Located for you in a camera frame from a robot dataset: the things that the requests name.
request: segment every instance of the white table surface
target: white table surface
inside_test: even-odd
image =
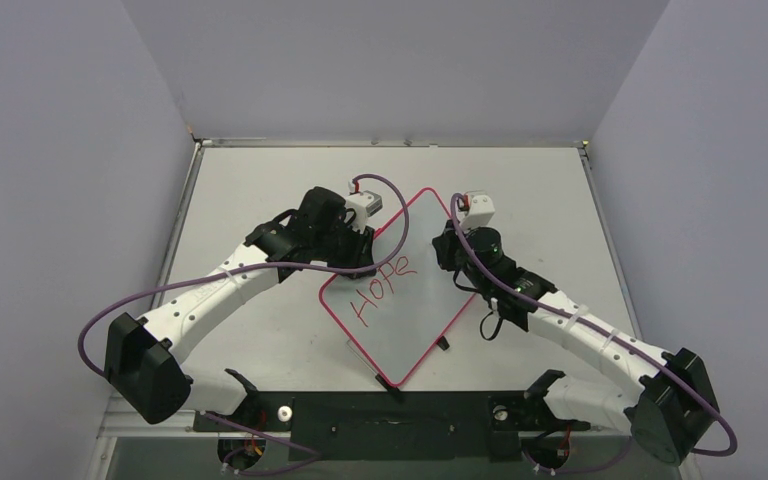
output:
[[[203,276],[256,225],[298,207],[313,186],[342,194],[350,178],[366,172],[386,176],[406,198],[427,186],[444,200],[455,191],[486,190],[497,211],[491,226],[501,232],[510,257],[633,334],[573,148],[207,148],[170,281]],[[395,196],[383,185],[367,180],[361,188],[384,198],[371,226],[397,211]],[[296,273],[259,295],[210,333],[187,364],[233,368],[261,390],[380,390],[319,304],[319,287],[328,277]],[[483,302],[473,302],[446,335],[451,348],[433,350],[403,390],[525,389],[550,368],[607,382],[562,348],[508,322],[495,341],[482,340],[478,322],[486,312]]]

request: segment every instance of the handwritten text hope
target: handwritten text hope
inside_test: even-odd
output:
[[[367,286],[369,290],[369,294],[374,298],[375,300],[382,300],[384,296],[386,295],[386,291],[390,290],[391,295],[395,295],[396,290],[393,288],[393,282],[390,280],[393,277],[403,277],[405,275],[415,274],[416,270],[408,270],[408,267],[410,265],[410,260],[408,260],[408,257],[402,255],[401,257],[396,259],[396,266],[394,267],[390,262],[385,263],[384,265],[381,265],[378,267],[378,273],[381,274],[381,280],[378,279],[378,275],[375,276]],[[390,272],[385,273],[385,269],[389,268]],[[382,283],[382,280],[387,283],[387,289],[384,288],[384,283]],[[358,303],[360,303],[360,308],[355,306],[355,302],[349,302],[352,306],[352,310],[355,311],[355,315],[357,315],[358,320],[363,324],[364,327],[369,327],[369,325],[366,324],[366,320],[363,319],[363,309],[367,305],[372,305],[375,308],[378,308],[378,305],[370,300],[369,297],[363,294],[359,289],[355,289],[355,292],[357,292],[358,295],[363,299],[361,302],[358,300]]]

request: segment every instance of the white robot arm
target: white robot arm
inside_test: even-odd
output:
[[[111,323],[104,376],[147,422],[158,423],[182,408],[231,414],[254,390],[233,370],[207,372],[186,365],[210,331],[295,271],[232,273],[235,269],[316,260],[340,268],[373,265],[374,232],[367,220],[381,209],[381,197],[357,191],[356,184],[351,187],[346,196],[320,187],[308,191],[297,210],[258,226],[210,273],[224,273],[219,280],[196,286],[137,320],[125,313]],[[370,269],[355,277],[374,273]]]
[[[464,273],[501,320],[562,346],[613,384],[550,370],[526,397],[548,407],[558,420],[631,434],[661,461],[681,463],[714,421],[705,407],[718,410],[702,360],[686,349],[673,355],[629,336],[589,314],[552,282],[518,267],[502,250],[499,232],[487,227],[495,212],[490,197],[480,191],[458,197],[461,201],[453,200],[452,210],[460,210],[462,220],[459,225],[447,222],[433,241],[440,267],[455,272],[455,278]],[[687,383],[699,398],[679,388],[663,370]]]

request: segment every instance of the purple cable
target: purple cable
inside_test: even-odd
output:
[[[513,295],[514,297],[524,302],[528,302],[538,308],[542,308],[543,310],[554,313],[555,315],[558,315],[564,318],[571,318],[573,315],[572,313],[568,313],[564,310],[554,308],[549,305],[545,305],[543,303],[538,302],[537,300],[534,300],[533,298],[527,297],[517,292],[516,290],[505,285],[504,282],[496,278],[493,275],[493,273],[490,272],[490,270],[487,270],[487,267],[485,267],[484,264],[481,263],[481,260],[478,259],[478,256],[472,250],[472,247],[469,245],[469,242],[467,242],[466,236],[464,235],[463,229],[461,228],[461,224],[458,221],[458,216],[457,216],[458,201],[463,201],[463,195],[461,195],[460,193],[456,193],[452,195],[452,200],[449,205],[449,208],[450,208],[449,215],[452,220],[452,225],[455,228],[455,233],[458,236],[458,240],[460,240],[461,245],[464,247],[464,250],[466,251],[467,255],[469,255],[470,260],[472,260],[475,266],[478,267],[478,270],[480,270],[481,273],[484,274],[484,276],[487,277],[491,282],[493,282],[497,287]],[[737,435],[734,433],[734,429],[731,428],[731,425],[729,425],[726,419],[723,418],[722,415],[720,415],[720,412],[718,412],[714,407],[712,407],[710,403],[705,401],[705,399],[702,398],[701,395],[696,393],[696,391],[693,390],[693,388],[690,385],[688,385],[684,380],[679,378],[678,375],[671,372],[669,369],[667,369],[667,367],[661,365],[655,359],[653,359],[652,357],[650,357],[649,355],[647,355],[645,352],[635,347],[634,345],[626,342],[621,338],[611,337],[610,332],[600,327],[599,325],[596,325],[590,320],[584,317],[581,317],[578,319],[578,322],[587,327],[590,327],[592,330],[595,330],[605,338],[611,338],[612,341],[616,342],[621,347],[625,348],[626,350],[628,350],[629,352],[635,355],[640,356],[640,358],[642,358],[646,363],[657,368],[658,371],[666,375],[667,378],[672,380],[676,385],[678,385],[682,390],[684,390],[688,395],[690,395],[690,397],[693,398],[693,400],[696,403],[698,403],[703,410],[705,410],[705,413],[710,415],[711,418],[713,418],[714,420],[717,421],[717,423],[723,426],[723,430],[725,430],[726,435],[728,435],[728,438],[729,438],[728,448],[726,448],[725,450],[705,450],[701,448],[694,448],[693,450],[691,450],[691,452],[699,455],[707,455],[709,457],[727,457],[729,455],[734,454],[734,452],[737,451]]]
[[[620,453],[618,453],[614,458],[608,460],[606,463],[603,463],[602,465],[597,465],[595,467],[581,467],[581,468],[565,468],[563,470],[560,469],[554,469],[555,475],[577,475],[580,473],[596,473],[601,472],[602,470],[607,470],[614,465],[620,463],[626,455],[628,455],[628,452],[631,451],[631,437],[628,437],[628,440],[625,442],[625,445],[623,445],[622,450],[620,450]],[[539,467],[539,470],[541,472],[546,473],[552,473],[551,468],[546,468],[543,465],[540,465],[539,463],[535,462],[533,458],[531,458],[531,455],[528,454],[528,452],[523,452],[525,454],[525,458],[528,459],[529,462],[531,462],[532,465],[536,465]]]
[[[402,238],[399,239],[399,243],[396,245],[396,248],[393,249],[393,251],[389,255],[384,257],[383,260],[381,260],[378,263],[374,263],[368,267],[360,267],[360,268],[335,268],[335,267],[325,267],[322,265],[310,265],[307,263],[295,263],[295,262],[267,262],[267,263],[258,263],[255,265],[246,265],[243,267],[235,268],[232,270],[228,270],[227,273],[230,275],[238,275],[241,273],[247,273],[254,270],[262,270],[265,268],[294,268],[297,270],[316,270],[318,272],[336,273],[338,275],[351,275],[355,273],[363,273],[363,272],[368,272],[370,270],[375,270],[378,267],[384,265],[385,263],[395,258],[395,256],[399,253],[399,250],[401,250],[402,246],[404,246],[405,240],[407,240],[408,238],[408,224],[410,222],[408,218],[407,202],[405,201],[405,197],[402,196],[402,192],[400,192],[399,189],[396,188],[393,182],[391,182],[390,180],[387,180],[386,178],[380,175],[376,175],[374,173],[364,173],[353,178],[352,182],[357,184],[359,180],[364,178],[378,180],[379,182],[387,185],[391,190],[393,190],[393,193],[395,193],[396,197],[399,199],[399,203],[402,204],[401,212],[404,212],[404,216],[405,216],[405,228],[404,230],[402,230]],[[81,360],[90,370],[95,372],[97,375],[104,377],[104,372],[98,366],[96,366],[92,362],[92,360],[90,360],[90,357],[87,355],[86,347],[84,346],[84,342],[87,338],[87,333],[89,333],[90,329],[96,323],[98,323],[99,320],[106,317],[107,315],[110,314],[110,312],[116,310],[117,308],[120,308],[135,300],[139,300],[149,295],[154,295],[156,293],[165,292],[168,290],[175,290],[178,288],[192,287],[194,285],[201,285],[203,283],[215,282],[217,280],[222,280],[224,278],[228,278],[225,272],[217,273],[216,275],[211,275],[208,277],[196,278],[193,280],[185,280],[183,282],[170,283],[168,285],[151,288],[144,292],[135,293],[129,297],[125,297],[122,300],[119,300],[118,302],[114,303],[113,305],[110,305],[109,307],[105,308],[104,310],[96,314],[96,316],[90,319],[90,321],[87,322],[86,325],[84,325],[84,328],[81,329],[81,333],[78,335],[78,355],[80,355]]]
[[[290,440],[287,440],[285,438],[281,437],[274,437],[272,435],[269,435],[268,433],[258,432],[257,430],[249,427],[245,427],[243,425],[240,425],[238,423],[234,423],[230,420],[226,420],[218,415],[214,415],[212,413],[204,413],[202,415],[203,417],[213,420],[216,423],[221,423],[225,426],[235,428],[237,430],[240,430],[241,432],[250,433],[252,435],[258,436],[260,438],[263,438],[265,440],[271,440],[275,443],[279,443],[281,445],[284,445],[289,448],[295,448],[296,450],[301,450],[302,452],[306,452],[312,455],[312,457],[308,458],[307,460],[304,460],[299,463],[294,463],[292,465],[287,465],[284,467],[276,468],[274,470],[267,470],[262,472],[247,472],[245,470],[240,470],[239,474],[243,477],[270,477],[272,475],[280,475],[282,473],[292,472],[293,470],[297,470],[299,468],[304,467],[305,465],[309,465],[317,460],[319,460],[322,457],[322,454],[320,452],[317,452],[316,450],[312,448],[305,447],[304,445],[299,445],[298,443],[293,443]],[[240,447],[235,450],[232,450],[228,455],[225,455],[225,458],[222,459],[223,464],[230,464],[230,461],[232,458],[234,458],[235,455],[245,450],[246,447]]]

